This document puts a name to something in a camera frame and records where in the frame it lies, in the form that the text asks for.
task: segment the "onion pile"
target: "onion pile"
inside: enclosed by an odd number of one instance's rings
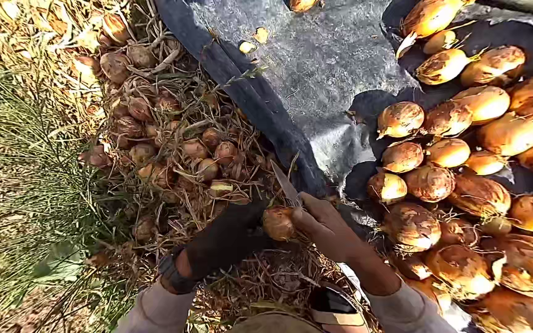
[[[440,239],[440,223],[433,214],[414,203],[397,203],[390,206],[381,229],[404,252],[421,252]]]
[[[410,171],[404,177],[408,192],[427,202],[437,202],[454,190],[454,174],[444,168],[425,165]]]
[[[392,104],[378,117],[378,139],[385,135],[393,138],[405,137],[418,129],[424,119],[423,108],[413,102]]]

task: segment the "wristwatch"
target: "wristwatch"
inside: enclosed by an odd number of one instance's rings
[[[162,258],[158,267],[159,273],[169,281],[178,295],[192,292],[198,284],[197,281],[180,275],[176,268],[176,258],[178,258],[182,250],[184,250],[183,245],[175,246],[170,255]]]

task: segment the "person's right hand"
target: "person's right hand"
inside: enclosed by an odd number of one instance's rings
[[[369,245],[359,239],[330,202],[305,192],[300,197],[307,212],[295,208],[291,216],[293,224],[307,234],[323,255],[346,263],[363,255]]]

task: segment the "gray sleeve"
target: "gray sleeve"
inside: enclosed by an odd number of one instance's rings
[[[137,295],[135,306],[118,321],[115,333],[181,333],[195,292],[174,295],[159,280]]]

